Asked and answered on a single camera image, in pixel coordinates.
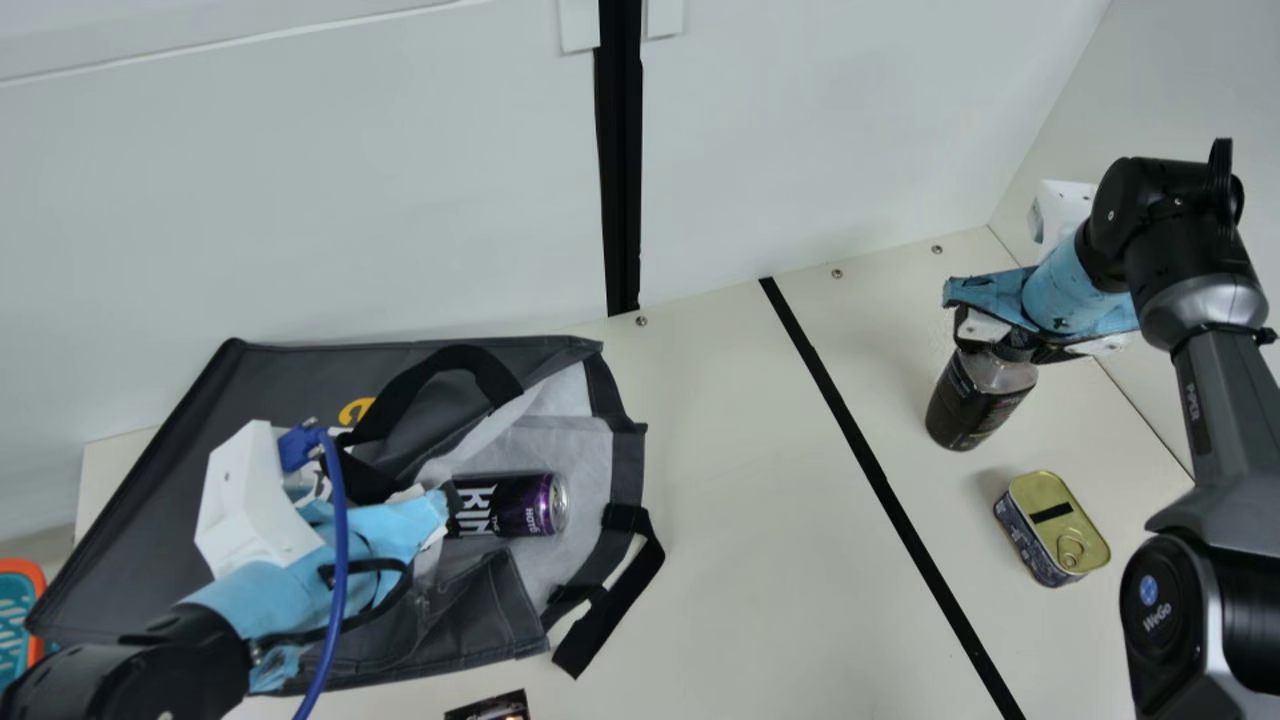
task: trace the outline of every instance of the black tape line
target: black tape line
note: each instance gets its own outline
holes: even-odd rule
[[[1053,518],[1061,518],[1062,515],[1069,515],[1073,510],[1075,509],[1071,507],[1070,502],[1059,502],[1053,507],[1046,507],[1039,512],[1032,512],[1030,518],[1032,523],[1036,523],[1038,525],[1044,520],[1052,520]]]
[[[991,700],[995,701],[996,707],[1004,717],[1025,720],[1027,716],[1018,707],[1018,701],[1014,700],[1014,694],[1009,692],[1005,679],[996,670],[996,664],[991,661],[991,656],[982,647],[978,633],[969,624],[964,610],[960,609],[960,602],[951,593],[951,588],[947,587],[947,582],[942,578],[942,571],[933,562],[933,557],[929,556],[929,551],[924,547],[924,541],[915,532],[915,527],[911,525],[906,510],[902,509],[897,495],[890,487],[884,469],[881,468],[879,460],[872,452],[872,446],[867,442],[867,437],[863,436],[858,421],[854,420],[854,414],[849,411],[849,406],[845,405],[845,400],[840,396],[840,391],[836,388],[835,380],[831,379],[827,366],[823,365],[822,357],[809,342],[808,336],[804,334],[804,328],[800,327],[800,322],[791,311],[791,306],[787,305],[786,297],[778,290],[778,283],[773,278],[762,278],[760,287],[764,288],[764,295],[768,296],[769,302],[773,305],[773,311],[777,313],[782,327],[791,336],[791,342],[795,345],[796,352],[800,354],[805,366],[809,369],[809,374],[813,375],[813,382],[818,384],[818,389],[827,401],[827,407],[835,416],[836,424],[845,433],[845,441],[849,442],[849,448],[854,451],[854,457],[861,465],[863,473],[867,475],[867,482],[872,486],[872,491],[876,492],[876,497],[879,498],[881,507],[884,509],[890,523],[897,530],[897,537],[906,547],[911,561],[915,562],[915,569],[924,578],[924,584],[933,593],[933,600],[938,603],[938,609],[942,610],[942,615],[951,624],[951,630],[956,634],[956,639],[960,641],[960,646],[964,647],[965,655],[969,656],[969,662],[973,664],[973,669],[978,671],[978,676],[987,687]]]
[[[640,0],[600,0],[595,145],[600,159],[604,292],[609,315],[640,309],[640,165],[644,67]]]

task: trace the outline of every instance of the gray robot arm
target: gray robot arm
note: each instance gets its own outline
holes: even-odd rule
[[[1267,301],[1235,224],[1231,145],[1210,161],[1128,158],[1076,234],[1096,286],[1123,283],[1170,354],[1196,487],[1147,523],[1120,615],[1139,717],[1280,717],[1280,388]]]

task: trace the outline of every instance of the blue cable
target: blue cable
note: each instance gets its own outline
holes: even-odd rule
[[[333,560],[333,602],[329,605],[329,628],[324,635],[324,651],[320,653],[320,665],[316,666],[311,684],[307,685],[307,694],[302,698],[302,705],[293,714],[293,720],[306,720],[311,716],[320,693],[324,692],[325,680],[329,679],[329,670],[333,667],[333,656],[338,650],[338,634],[342,633],[343,615],[347,612],[347,487],[342,482],[342,460],[333,438],[324,429],[317,430],[320,443],[324,446],[325,469],[329,471],[329,480],[333,482],[333,493],[329,496],[333,502],[334,527],[334,560]]]

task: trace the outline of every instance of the bag handle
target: bag handle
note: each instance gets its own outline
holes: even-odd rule
[[[351,447],[362,442],[387,439],[426,383],[448,370],[471,373],[480,392],[489,398],[490,409],[500,407],[525,392],[516,375],[488,350],[475,345],[448,345],[392,378],[392,382],[387,383],[374,398],[369,410],[361,415],[356,427],[338,436],[338,445]]]
[[[553,598],[591,601],[591,609],[581,620],[573,623],[568,634],[564,635],[564,641],[556,650],[556,655],[552,656],[552,662],[559,665],[573,679],[577,679],[586,670],[595,653],[604,647],[604,642],[622,621],[622,616],[627,614],[640,593],[649,587],[667,560],[667,551],[658,542],[658,537],[653,532],[653,523],[649,520],[649,511],[644,507],[607,505],[600,525],[605,530],[621,530],[640,536],[645,543],[618,577],[613,588],[605,591],[599,585],[589,585],[564,587],[556,591]]]
[[[356,427],[334,438],[334,442],[338,447],[352,447],[387,439],[426,383],[449,370],[471,373],[476,387],[489,400],[490,411],[525,392],[507,365],[488,350],[474,345],[448,345],[392,378],[374,398],[374,404],[361,415]],[[347,497],[360,505],[385,502],[388,497],[412,484],[412,480],[398,482],[351,454],[339,452],[338,456],[343,475],[347,477]]]

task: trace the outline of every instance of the gold tin lid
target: gold tin lid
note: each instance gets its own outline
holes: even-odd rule
[[[1047,470],[1009,483],[1009,496],[1027,525],[1059,568],[1073,575],[1097,570],[1111,560],[1111,548],[1062,478]]]

